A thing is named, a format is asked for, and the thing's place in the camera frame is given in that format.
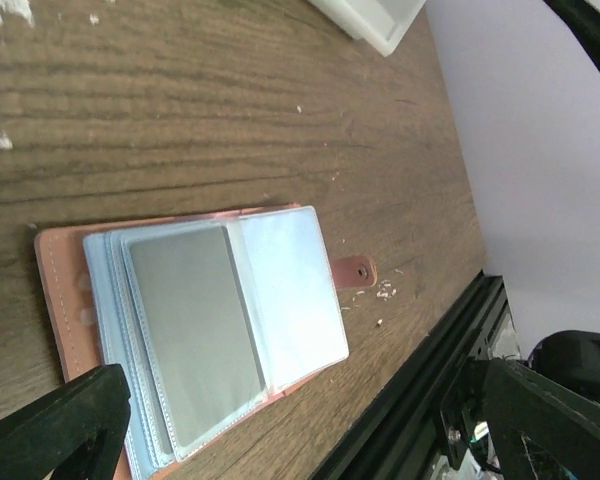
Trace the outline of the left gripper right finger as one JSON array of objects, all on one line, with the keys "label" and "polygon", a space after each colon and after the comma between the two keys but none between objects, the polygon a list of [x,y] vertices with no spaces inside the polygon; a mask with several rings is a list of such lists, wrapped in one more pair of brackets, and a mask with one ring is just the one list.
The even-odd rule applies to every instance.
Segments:
[{"label": "left gripper right finger", "polygon": [[488,362],[483,412],[506,479],[600,479],[600,405],[503,359]]}]

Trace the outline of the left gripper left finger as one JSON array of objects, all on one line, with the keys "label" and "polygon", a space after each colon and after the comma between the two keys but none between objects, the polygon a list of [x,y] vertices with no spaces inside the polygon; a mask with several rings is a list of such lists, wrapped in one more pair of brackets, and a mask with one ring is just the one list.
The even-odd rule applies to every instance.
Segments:
[{"label": "left gripper left finger", "polygon": [[0,420],[0,479],[111,479],[129,419],[119,364],[95,367]]}]

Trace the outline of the pink card holder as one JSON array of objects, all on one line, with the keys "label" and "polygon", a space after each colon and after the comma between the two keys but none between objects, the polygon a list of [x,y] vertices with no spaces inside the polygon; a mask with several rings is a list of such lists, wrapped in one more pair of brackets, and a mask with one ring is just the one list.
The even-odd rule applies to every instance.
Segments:
[{"label": "pink card holder", "polygon": [[66,380],[121,366],[130,420],[114,475],[162,479],[348,357],[337,294],[377,281],[329,257],[297,204],[57,227],[34,241]]}]

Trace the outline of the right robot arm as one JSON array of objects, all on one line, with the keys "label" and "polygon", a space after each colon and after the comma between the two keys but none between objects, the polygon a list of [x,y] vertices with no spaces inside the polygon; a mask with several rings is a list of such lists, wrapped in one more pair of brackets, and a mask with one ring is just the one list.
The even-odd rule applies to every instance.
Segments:
[{"label": "right robot arm", "polygon": [[600,333],[568,330],[552,334],[535,347],[528,365],[600,404]]}]

